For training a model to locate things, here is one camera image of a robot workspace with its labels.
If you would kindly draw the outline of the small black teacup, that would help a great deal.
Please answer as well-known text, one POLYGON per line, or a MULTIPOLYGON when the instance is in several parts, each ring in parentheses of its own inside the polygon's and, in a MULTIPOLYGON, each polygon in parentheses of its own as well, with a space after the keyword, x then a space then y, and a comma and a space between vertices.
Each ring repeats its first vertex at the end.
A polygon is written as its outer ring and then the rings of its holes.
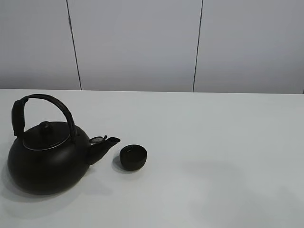
POLYGON ((123 147, 119 153, 122 167, 127 171, 141 169, 147 161, 147 150, 136 144, 123 147))

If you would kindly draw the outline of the black round tea kettle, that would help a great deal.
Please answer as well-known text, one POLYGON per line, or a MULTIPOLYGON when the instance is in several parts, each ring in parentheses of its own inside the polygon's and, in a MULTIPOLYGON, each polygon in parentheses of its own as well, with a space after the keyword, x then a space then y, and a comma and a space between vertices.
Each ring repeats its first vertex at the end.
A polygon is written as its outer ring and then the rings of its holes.
POLYGON ((91 165, 120 142, 119 138, 107 136, 90 139, 75 125, 65 104, 45 94, 15 101, 11 122, 16 139, 8 154, 7 167, 14 183, 30 194, 51 195, 71 188, 91 165), (54 104, 66 121, 44 121, 25 131, 25 104, 31 98, 54 104))

